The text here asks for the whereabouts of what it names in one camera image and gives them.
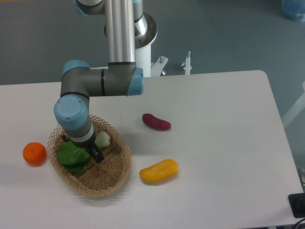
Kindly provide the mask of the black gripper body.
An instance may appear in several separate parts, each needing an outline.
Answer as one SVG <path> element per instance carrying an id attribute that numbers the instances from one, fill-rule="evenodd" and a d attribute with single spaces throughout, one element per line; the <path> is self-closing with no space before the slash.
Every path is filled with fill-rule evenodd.
<path id="1" fill-rule="evenodd" d="M 95 146 L 95 142 L 93 140 L 86 140 L 83 142 L 76 142 L 76 141 L 72 140 L 72 143 L 75 146 L 77 146 L 79 148 L 84 148 L 86 150 L 90 150 L 90 149 L 94 148 L 94 146 Z"/>

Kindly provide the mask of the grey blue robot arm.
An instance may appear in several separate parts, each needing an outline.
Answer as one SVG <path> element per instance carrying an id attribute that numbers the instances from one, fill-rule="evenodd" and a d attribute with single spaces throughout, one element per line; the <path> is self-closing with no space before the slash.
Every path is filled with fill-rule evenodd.
<path id="1" fill-rule="evenodd" d="M 103 161 L 89 116 L 93 96 L 130 96 L 143 93 L 143 69 L 136 67 L 133 6 L 135 0 L 75 0 L 74 7 L 84 15 L 105 14 L 108 68 L 93 69 L 87 62 L 65 63 L 61 94 L 54 106 L 57 122 L 69 139 L 97 162 Z"/>

